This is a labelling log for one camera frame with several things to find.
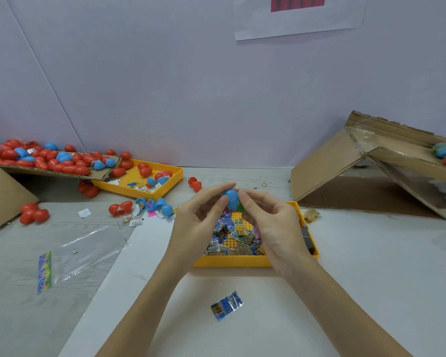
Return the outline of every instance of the forearm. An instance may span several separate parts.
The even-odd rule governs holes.
[[[179,270],[162,259],[96,357],[146,355],[168,300],[181,278]]]
[[[295,260],[284,277],[342,357],[411,356],[313,259]]]

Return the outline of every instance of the hand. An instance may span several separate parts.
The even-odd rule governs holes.
[[[222,192],[235,185],[231,182],[204,188],[178,207],[164,259],[176,265],[182,276],[208,247],[216,221],[228,203]]]
[[[240,189],[238,198],[247,213],[243,219],[255,225],[261,234],[266,255],[281,276],[298,258],[311,259],[304,242],[296,210],[268,193]]]

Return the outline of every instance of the cardboard box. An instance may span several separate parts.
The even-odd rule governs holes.
[[[116,167],[121,162],[122,158],[117,155],[106,155],[115,160]],[[0,165],[0,168],[5,170],[7,173],[16,173],[16,174],[34,174],[34,175],[47,175],[49,177],[65,177],[65,178],[77,178],[77,179],[95,179],[95,180],[105,180],[109,173],[114,168],[104,168],[101,170],[94,170],[91,169],[91,173],[85,177],[83,175],[74,175],[74,174],[65,174],[65,173],[59,173],[51,170],[41,170],[36,168],[26,168],[26,167],[19,167],[14,165]]]
[[[20,214],[22,206],[37,201],[37,197],[0,169],[0,226]]]
[[[292,198],[311,207],[446,219],[446,195],[428,183],[446,182],[446,166],[431,151],[441,142],[446,137],[353,111],[344,129],[292,169]],[[386,176],[346,175],[362,161]]]

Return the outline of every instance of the yellow tray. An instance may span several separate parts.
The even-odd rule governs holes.
[[[127,173],[125,173],[123,176],[119,178],[119,185],[109,184],[107,182],[94,179],[92,180],[93,184],[99,187],[100,189],[121,195],[126,195],[128,197],[146,198],[157,201],[159,198],[163,197],[170,189],[172,189],[180,180],[184,178],[183,168],[173,167],[171,165],[166,165],[166,164],[152,163],[150,161],[144,161],[144,160],[132,159],[132,161],[134,162],[134,167],[127,170]],[[152,168],[151,177],[155,177],[155,174],[157,174],[160,171],[171,171],[173,175],[169,180],[167,180],[167,182],[164,185],[162,185],[159,189],[157,189],[153,193],[149,193],[143,190],[133,189],[127,184],[132,182],[139,183],[136,186],[144,186],[145,184],[147,184],[147,178],[143,178],[139,174],[139,168],[137,168],[137,165],[139,163],[147,163],[149,167]]]
[[[299,224],[301,227],[304,226],[306,223],[303,217],[303,214],[301,213],[301,210],[299,209],[299,206],[297,205],[297,202],[286,202],[287,204],[291,205],[299,215]],[[252,225],[248,222],[244,222],[245,229],[252,229]],[[317,246],[315,245],[314,239],[312,238],[312,234],[310,233],[309,228],[307,228],[309,232],[310,239],[312,243],[314,244],[315,252],[312,255],[315,259],[319,258],[319,250],[317,249]],[[224,246],[230,247],[232,249],[236,248],[237,241],[229,238],[225,242],[223,242]],[[196,263],[193,265],[194,267],[271,267],[271,263],[269,262],[269,259],[267,256],[201,256]]]

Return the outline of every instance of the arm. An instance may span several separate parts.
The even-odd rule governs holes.
[[[228,203],[222,192],[235,184],[202,189],[178,207],[164,257],[96,357],[146,355],[175,287],[212,239],[215,223]]]
[[[294,208],[264,192],[238,192],[243,218],[261,233],[276,272],[292,287],[342,357],[412,357],[314,260]]]

